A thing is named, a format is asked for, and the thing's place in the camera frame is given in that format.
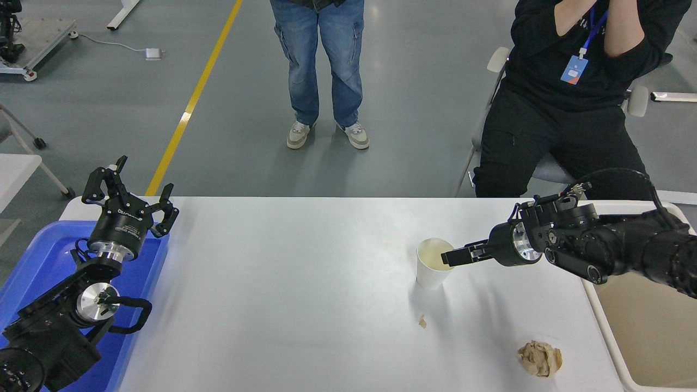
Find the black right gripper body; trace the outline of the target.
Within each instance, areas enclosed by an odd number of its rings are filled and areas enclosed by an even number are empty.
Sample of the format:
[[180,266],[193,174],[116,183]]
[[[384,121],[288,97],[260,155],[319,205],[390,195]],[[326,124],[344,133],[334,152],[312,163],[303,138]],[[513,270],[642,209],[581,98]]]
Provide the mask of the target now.
[[488,253],[503,266],[528,264],[528,238],[520,220],[495,226],[488,247]]

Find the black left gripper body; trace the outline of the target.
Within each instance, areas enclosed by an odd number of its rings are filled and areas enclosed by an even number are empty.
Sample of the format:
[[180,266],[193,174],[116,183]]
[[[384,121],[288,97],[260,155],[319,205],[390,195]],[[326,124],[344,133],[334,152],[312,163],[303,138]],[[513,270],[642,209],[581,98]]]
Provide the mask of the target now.
[[146,205],[146,201],[138,198],[107,199],[87,242],[90,253],[97,255],[115,249],[122,256],[138,256],[149,227],[147,219],[139,213]]

